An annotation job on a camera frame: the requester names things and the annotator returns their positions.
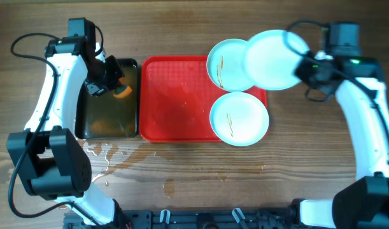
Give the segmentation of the light blue plate top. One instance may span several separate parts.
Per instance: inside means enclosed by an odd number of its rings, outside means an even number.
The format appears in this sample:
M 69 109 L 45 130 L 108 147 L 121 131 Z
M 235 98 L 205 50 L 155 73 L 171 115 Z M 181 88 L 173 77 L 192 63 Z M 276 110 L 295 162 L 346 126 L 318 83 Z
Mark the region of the light blue plate top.
M 211 49 L 206 70 L 217 87 L 227 92 L 242 92 L 254 86 L 243 67 L 247 44 L 242 39 L 226 39 Z

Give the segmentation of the light blue plate bottom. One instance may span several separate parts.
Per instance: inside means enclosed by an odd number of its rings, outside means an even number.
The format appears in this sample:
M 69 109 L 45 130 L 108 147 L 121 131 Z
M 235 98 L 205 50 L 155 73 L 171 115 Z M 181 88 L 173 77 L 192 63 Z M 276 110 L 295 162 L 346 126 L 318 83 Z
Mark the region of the light blue plate bottom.
M 250 146 L 264 138 L 269 129 L 269 113 L 255 96 L 231 92 L 218 98 L 209 112 L 215 135 L 232 146 Z

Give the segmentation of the light blue plate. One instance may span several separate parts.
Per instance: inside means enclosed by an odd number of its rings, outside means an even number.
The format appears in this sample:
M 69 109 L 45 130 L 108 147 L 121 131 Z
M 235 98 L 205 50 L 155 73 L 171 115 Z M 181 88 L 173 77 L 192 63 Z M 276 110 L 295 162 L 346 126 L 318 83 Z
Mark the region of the light blue plate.
M 218 98 L 209 112 L 215 135 L 232 146 L 250 146 L 264 138 L 269 129 L 269 113 L 255 96 L 231 92 Z
M 260 32 L 248 40 L 243 67 L 256 87 L 264 90 L 286 90 L 301 80 L 295 70 L 302 60 L 283 42 L 284 30 Z
M 242 92 L 254 86 L 243 67 L 247 44 L 242 39 L 226 39 L 211 49 L 206 70 L 217 87 L 227 92 Z

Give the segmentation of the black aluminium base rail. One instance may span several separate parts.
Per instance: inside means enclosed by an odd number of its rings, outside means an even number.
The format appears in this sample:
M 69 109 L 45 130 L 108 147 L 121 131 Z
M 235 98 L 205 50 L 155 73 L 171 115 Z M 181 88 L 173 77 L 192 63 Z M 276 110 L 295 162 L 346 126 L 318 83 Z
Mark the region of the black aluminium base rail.
M 100 228 L 305 228 L 289 216 L 286 209 L 262 208 L 252 211 L 124 211 L 117 223 L 101 225 Z

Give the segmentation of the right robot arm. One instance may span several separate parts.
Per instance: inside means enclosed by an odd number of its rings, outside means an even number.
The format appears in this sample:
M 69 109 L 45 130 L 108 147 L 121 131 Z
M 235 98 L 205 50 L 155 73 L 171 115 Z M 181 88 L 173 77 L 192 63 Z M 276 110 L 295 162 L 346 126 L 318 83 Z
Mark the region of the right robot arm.
M 320 23 L 322 50 L 303 52 L 295 75 L 346 118 L 356 159 L 353 184 L 329 200 L 298 201 L 300 224 L 320 228 L 389 228 L 389 109 L 377 59 L 364 57 L 359 26 Z

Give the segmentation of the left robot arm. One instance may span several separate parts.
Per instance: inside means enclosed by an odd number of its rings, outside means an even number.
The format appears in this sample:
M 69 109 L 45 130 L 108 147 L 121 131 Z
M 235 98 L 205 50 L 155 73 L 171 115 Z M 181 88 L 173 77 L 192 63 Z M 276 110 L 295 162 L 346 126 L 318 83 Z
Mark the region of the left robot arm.
M 132 222 L 118 202 L 107 197 L 92 181 L 90 160 L 74 135 L 80 90 L 94 97 L 114 92 L 128 96 L 131 87 L 114 56 L 105 56 L 103 33 L 86 18 L 71 18 L 68 34 L 50 36 L 41 61 L 46 76 L 36 108 L 22 132 L 11 133 L 6 147 L 14 164 L 8 187 L 8 205 L 13 201 L 15 181 L 25 191 L 65 205 L 85 228 L 130 228 Z

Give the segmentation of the red plastic tray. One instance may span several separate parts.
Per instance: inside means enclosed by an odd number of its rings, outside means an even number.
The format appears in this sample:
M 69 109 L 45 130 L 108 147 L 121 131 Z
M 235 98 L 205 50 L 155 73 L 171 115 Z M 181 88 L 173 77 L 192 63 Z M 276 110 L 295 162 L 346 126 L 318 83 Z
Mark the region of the red plastic tray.
M 209 114 L 226 94 L 209 78 L 205 55 L 158 55 L 141 70 L 139 133 L 149 142 L 218 142 Z

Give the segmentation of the orange green scrub sponge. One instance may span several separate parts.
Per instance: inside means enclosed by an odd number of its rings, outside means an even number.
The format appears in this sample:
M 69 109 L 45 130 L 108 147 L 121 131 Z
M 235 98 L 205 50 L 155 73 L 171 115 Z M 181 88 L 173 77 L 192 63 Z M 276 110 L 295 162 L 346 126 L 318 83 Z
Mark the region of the orange green scrub sponge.
M 116 88 L 113 90 L 113 96 L 117 99 L 123 99 L 131 93 L 132 88 L 124 82 L 123 78 L 120 78 Z

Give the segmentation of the black water tray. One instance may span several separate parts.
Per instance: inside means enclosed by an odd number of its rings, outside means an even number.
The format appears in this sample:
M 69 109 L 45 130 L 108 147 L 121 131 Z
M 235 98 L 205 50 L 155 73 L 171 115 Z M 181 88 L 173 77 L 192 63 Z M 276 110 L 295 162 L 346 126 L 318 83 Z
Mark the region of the black water tray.
M 93 97 L 80 90 L 74 134 L 79 139 L 134 137 L 137 134 L 139 69 L 134 59 L 120 59 L 124 82 L 132 88 L 126 98 L 117 99 L 113 90 Z

